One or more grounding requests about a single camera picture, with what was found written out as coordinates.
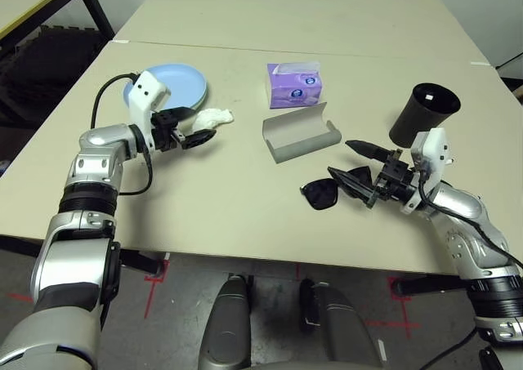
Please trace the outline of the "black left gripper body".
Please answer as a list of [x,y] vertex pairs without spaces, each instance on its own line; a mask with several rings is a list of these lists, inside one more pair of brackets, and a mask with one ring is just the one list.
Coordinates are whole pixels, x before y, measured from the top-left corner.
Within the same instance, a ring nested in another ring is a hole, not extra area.
[[171,116],[168,109],[152,114],[152,136],[154,147],[162,152],[175,149],[185,139],[185,135],[177,128],[179,122]]

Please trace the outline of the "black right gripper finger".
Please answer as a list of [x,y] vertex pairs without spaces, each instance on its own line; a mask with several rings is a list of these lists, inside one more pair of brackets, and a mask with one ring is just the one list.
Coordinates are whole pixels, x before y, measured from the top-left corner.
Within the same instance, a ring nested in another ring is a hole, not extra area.
[[349,171],[328,167],[328,172],[349,197],[359,199],[369,209],[374,206],[378,196],[373,187],[369,166],[356,167]]
[[357,154],[369,159],[377,160],[381,163],[385,163],[388,158],[395,153],[395,150],[384,149],[381,146],[364,140],[347,140],[345,145],[354,150]]

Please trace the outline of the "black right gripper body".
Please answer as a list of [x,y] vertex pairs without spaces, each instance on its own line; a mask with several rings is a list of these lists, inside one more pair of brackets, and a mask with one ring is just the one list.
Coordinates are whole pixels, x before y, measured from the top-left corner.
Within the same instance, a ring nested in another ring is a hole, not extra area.
[[375,203],[378,199],[387,201],[393,199],[400,203],[407,203],[414,194],[415,187],[411,185],[414,172],[408,163],[400,160],[401,149],[375,149],[370,158],[383,163],[373,183],[373,192],[369,199]]

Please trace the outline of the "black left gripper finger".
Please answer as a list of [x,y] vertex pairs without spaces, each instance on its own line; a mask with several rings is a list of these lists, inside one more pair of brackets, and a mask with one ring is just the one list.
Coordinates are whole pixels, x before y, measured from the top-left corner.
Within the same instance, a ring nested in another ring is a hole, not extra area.
[[185,136],[185,139],[181,142],[181,147],[182,149],[193,149],[210,141],[216,133],[217,131],[215,129],[202,129],[196,131]]
[[176,108],[169,109],[168,112],[177,121],[185,121],[196,115],[196,111],[194,109],[191,109],[188,107],[176,107]]

